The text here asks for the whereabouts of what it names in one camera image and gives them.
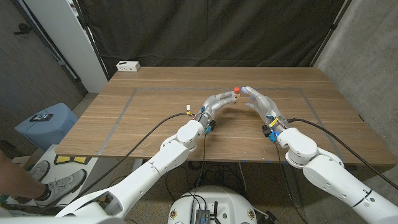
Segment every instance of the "black backdrop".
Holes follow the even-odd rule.
[[[142,66],[307,67],[344,0],[79,0],[112,76]]]

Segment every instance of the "blue box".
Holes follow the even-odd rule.
[[[30,121],[36,114],[54,114],[48,121]],[[52,144],[59,144],[78,118],[64,103],[59,103],[37,112],[15,127],[35,146],[47,150]]]

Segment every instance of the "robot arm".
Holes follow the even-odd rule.
[[[368,223],[396,223],[397,206],[344,169],[338,156],[319,148],[314,140],[292,128],[270,98],[249,86],[242,91],[254,100],[255,104],[247,105],[260,114],[272,135],[277,136],[277,142],[289,148],[285,156],[287,162],[303,169],[304,176],[313,185],[342,200]]]
[[[91,194],[82,196],[66,206],[56,217],[73,214],[75,216],[111,215],[124,218],[135,203],[166,172],[181,165],[189,153],[197,148],[196,139],[210,132],[215,113],[228,103],[236,102],[232,92],[211,96],[202,106],[202,110],[177,134],[167,138],[160,151],[145,164],[136,169],[120,183]]]

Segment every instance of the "cable connector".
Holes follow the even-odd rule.
[[[191,105],[187,105],[187,115],[191,115],[192,116]]]
[[[269,140],[271,140],[272,142],[276,142],[274,131],[269,129],[267,125],[262,126],[262,132],[264,133],[264,136],[266,138],[269,137]]]
[[[216,127],[216,121],[215,120],[210,121],[209,127],[211,130],[214,130],[214,128]]]

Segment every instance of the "black cable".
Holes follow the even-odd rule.
[[[132,221],[132,222],[134,222],[135,224],[138,224],[136,221],[130,220],[130,219],[126,219],[126,220],[124,220],[124,221]]]
[[[181,197],[179,197],[178,199],[180,199],[180,198],[185,198],[185,197],[194,197],[193,196],[193,194],[190,194],[190,195],[183,195],[183,196],[181,196]],[[205,203],[205,210],[207,209],[207,203],[206,203],[206,200],[202,197],[202,196],[200,196],[200,195],[196,195],[196,197],[200,197],[203,201],[204,201],[204,203]]]
[[[83,196],[85,193],[87,193],[87,191],[89,191],[89,189],[91,189],[92,187],[94,187],[94,185],[96,185],[99,181],[101,181],[104,177],[106,177],[110,172],[112,172],[112,170],[114,170],[115,168],[117,168],[118,165],[120,165],[120,163],[122,163],[127,157],[129,157],[129,155],[146,139],[148,138],[148,136],[150,134],[152,134],[161,124],[163,124],[165,121],[172,119],[176,116],[180,116],[180,115],[188,115],[186,112],[184,113],[178,113],[172,116],[169,116],[168,118],[164,119],[163,121],[161,121],[159,124],[157,124],[151,131],[148,132],[148,134],[146,134],[119,162],[117,162],[115,165],[112,166],[112,168],[110,168],[108,171],[106,171],[100,178],[98,178],[96,181],[94,181],[90,186],[88,186],[85,190],[81,191],[73,200],[75,201],[76,199],[80,198],[81,196]]]
[[[379,171],[377,171],[371,164],[369,164],[368,162],[366,162],[360,155],[358,155],[355,151],[353,151],[350,147],[348,147],[342,140],[340,140],[338,137],[336,137],[333,133],[331,133],[330,131],[326,130],[326,128],[321,127],[317,124],[312,123],[311,121],[307,121],[304,119],[300,119],[300,118],[292,118],[292,119],[288,119],[287,122],[292,123],[294,121],[301,121],[307,124],[311,124],[312,126],[321,129],[322,131],[326,132],[327,134],[329,134],[332,138],[336,139],[336,141],[338,141],[342,146],[344,146],[347,150],[349,150],[350,153],[352,153],[355,157],[357,157],[361,162],[363,162],[366,166],[368,166],[371,170],[373,170],[373,172],[375,172],[379,177],[383,178],[387,183],[391,184],[395,189],[398,190],[398,185],[396,185],[395,183],[393,183],[390,179],[388,179],[386,176],[382,175]]]
[[[285,181],[287,193],[289,194],[290,201],[292,202],[292,205],[293,205],[294,209],[296,210],[297,214],[299,215],[299,217],[303,220],[304,223],[308,224],[307,221],[305,221],[305,219],[303,218],[303,216],[301,216],[301,214],[300,214],[300,212],[297,210],[296,206],[294,205],[293,198],[292,198],[292,196],[291,196],[291,194],[290,194],[290,191],[289,191],[289,186],[287,185],[287,180],[286,180],[285,172],[284,172],[284,170],[283,170],[283,168],[282,168],[282,162],[280,161],[278,145],[276,144],[276,142],[274,142],[274,144],[275,144],[275,147],[276,147],[276,151],[277,151],[277,153],[278,153],[278,160],[279,160],[280,171],[282,172],[282,175],[283,175],[283,177],[284,177],[284,181]]]
[[[199,186],[200,177],[201,177],[201,174],[203,172],[203,167],[205,166],[206,135],[207,135],[207,133],[205,133],[205,137],[203,138],[203,160],[202,160],[202,164],[201,164],[200,175],[199,175],[199,179],[198,179],[198,182],[197,182],[197,187],[195,188],[195,193],[193,193],[193,198],[195,198],[196,195],[197,195],[197,190],[198,190],[198,186]]]
[[[178,169],[178,168],[184,169],[184,170],[185,170],[185,177],[186,177],[186,180],[187,180],[188,193],[189,193],[189,195],[186,195],[185,197],[193,196],[193,194],[192,194],[191,191],[190,191],[190,186],[189,186],[189,183],[188,183],[188,170],[187,170],[187,168],[181,167],[181,166],[180,166],[180,167],[176,167],[175,169],[173,169],[173,170],[171,170],[170,172],[168,172],[167,175],[166,175],[166,178],[165,178],[166,189],[167,189],[167,192],[169,193],[170,197],[173,199],[173,203],[174,203],[176,200],[174,199],[174,197],[173,197],[173,195],[172,195],[172,193],[171,193],[171,191],[170,191],[170,189],[169,189],[169,186],[168,186],[168,184],[167,184],[167,178],[169,177],[169,174],[170,174],[171,172],[173,172],[174,170],[176,170],[176,169]],[[205,199],[204,199],[203,197],[199,196],[199,195],[196,195],[196,196],[197,196],[197,197],[200,197],[200,198],[204,201],[204,203],[205,203],[205,210],[206,210],[206,208],[207,208],[207,203],[206,203]],[[199,209],[201,209],[201,206],[200,206],[200,203],[199,203],[198,199],[197,199],[196,197],[194,197],[194,199],[198,202]]]
[[[128,176],[128,175],[124,175],[124,176],[121,176],[121,177],[118,177],[118,178],[112,180],[112,182],[109,184],[108,187],[112,186],[112,184],[113,184],[115,181],[119,180],[120,178],[126,178],[127,176]]]

